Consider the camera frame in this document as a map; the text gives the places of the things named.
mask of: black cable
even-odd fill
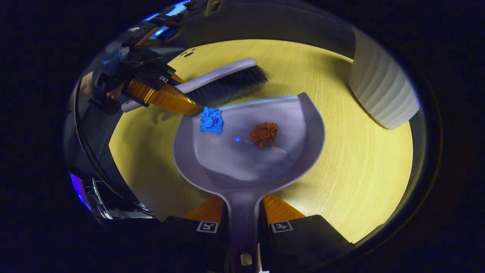
[[[111,183],[109,183],[109,179],[106,175],[106,173],[104,172],[103,168],[101,167],[101,164],[99,163],[99,161],[97,160],[97,158],[94,156],[94,153],[93,153],[93,150],[91,149],[91,146],[89,145],[88,141],[86,140],[86,137],[84,135],[84,132],[82,130],[82,126],[80,124],[80,119],[81,119],[81,116],[79,114],[79,94],[81,92],[81,83],[82,83],[82,78],[80,78],[78,80],[78,86],[76,87],[76,90],[75,90],[75,93],[74,93],[74,105],[73,105],[73,111],[74,111],[74,125],[76,127],[76,134],[78,136],[78,139],[79,139],[79,143],[81,144],[81,148],[82,148],[82,151],[84,152],[84,154],[87,156],[89,162],[91,163],[91,165],[93,166],[93,168],[95,169],[96,171],[96,174],[101,178],[101,180],[104,182],[104,184],[113,192],[115,193],[116,195],[118,195],[119,197],[121,197],[122,199],[126,200],[127,202],[130,202],[131,204],[133,204],[138,210],[140,210],[141,212],[149,215],[149,216],[152,216],[152,217],[155,217],[154,215],[152,215],[150,213],[149,210],[145,210],[144,208],[142,208],[141,206],[129,201],[128,199],[126,199],[124,196],[122,196],[121,194],[117,193],[111,186]]]

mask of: blue crumpled paper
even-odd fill
[[[221,110],[204,107],[204,111],[200,118],[200,131],[201,132],[214,132],[221,134],[222,125],[224,121],[222,120]]]

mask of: white container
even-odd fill
[[[354,33],[356,52],[349,73],[350,88],[378,123],[396,129],[420,108],[414,87],[382,46],[356,28]]]

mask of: gray dustpan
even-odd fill
[[[194,186],[217,194],[229,210],[233,272],[258,270],[259,203],[298,180],[315,164],[325,141],[322,116],[306,93],[220,108],[224,131],[201,133],[200,116],[184,116],[175,135],[174,160]],[[264,149],[251,141],[257,124],[276,122]]]

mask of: hand brush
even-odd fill
[[[166,84],[160,93],[173,94],[176,91],[198,105],[214,107],[248,95],[250,87],[266,81],[268,79],[263,70],[258,67],[256,60],[246,58],[179,85]],[[121,109],[123,112],[128,112],[141,106],[135,101],[129,101],[124,103]]]

